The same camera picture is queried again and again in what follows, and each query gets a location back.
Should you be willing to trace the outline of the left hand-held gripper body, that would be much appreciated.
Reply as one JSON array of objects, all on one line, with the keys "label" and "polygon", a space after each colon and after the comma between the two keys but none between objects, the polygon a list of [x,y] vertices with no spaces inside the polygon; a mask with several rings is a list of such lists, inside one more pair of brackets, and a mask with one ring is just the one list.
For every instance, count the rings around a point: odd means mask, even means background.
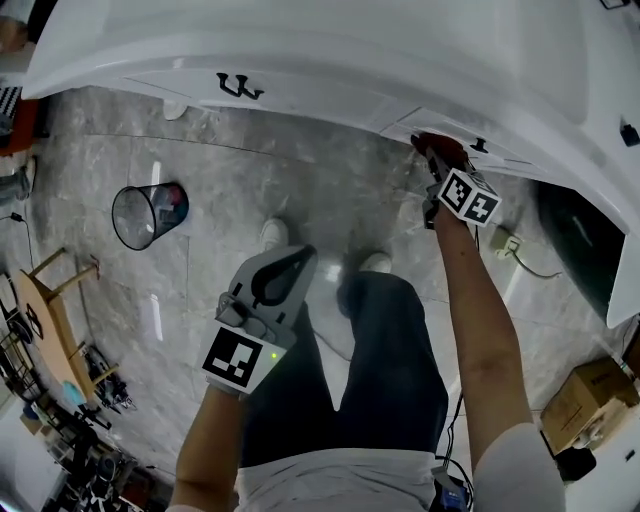
[{"label": "left hand-held gripper body", "polygon": [[262,338],[264,333],[260,314],[230,293],[222,294],[205,328],[201,372],[252,393],[296,343],[293,326],[280,338]]}]

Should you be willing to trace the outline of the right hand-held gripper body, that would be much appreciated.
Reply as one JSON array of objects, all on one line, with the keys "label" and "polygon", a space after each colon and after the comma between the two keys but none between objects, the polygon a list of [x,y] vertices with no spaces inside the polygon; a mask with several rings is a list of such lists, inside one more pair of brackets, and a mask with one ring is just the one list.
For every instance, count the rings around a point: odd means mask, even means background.
[{"label": "right hand-held gripper body", "polygon": [[434,171],[433,184],[427,187],[424,201],[424,226],[434,228],[439,207],[448,209],[457,219],[477,227],[486,227],[498,210],[502,199],[478,174],[450,170],[445,179]]}]

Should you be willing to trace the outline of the person's left hand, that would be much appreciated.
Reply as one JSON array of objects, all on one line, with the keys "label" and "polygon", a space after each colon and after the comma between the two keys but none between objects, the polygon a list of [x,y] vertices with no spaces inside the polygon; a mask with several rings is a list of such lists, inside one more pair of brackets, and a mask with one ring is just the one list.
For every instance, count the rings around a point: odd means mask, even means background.
[{"label": "person's left hand", "polygon": [[247,397],[247,393],[243,389],[238,389],[234,386],[231,386],[229,383],[217,379],[213,376],[207,375],[206,381],[210,387],[217,389],[227,395],[234,396],[240,401],[245,400]]}]

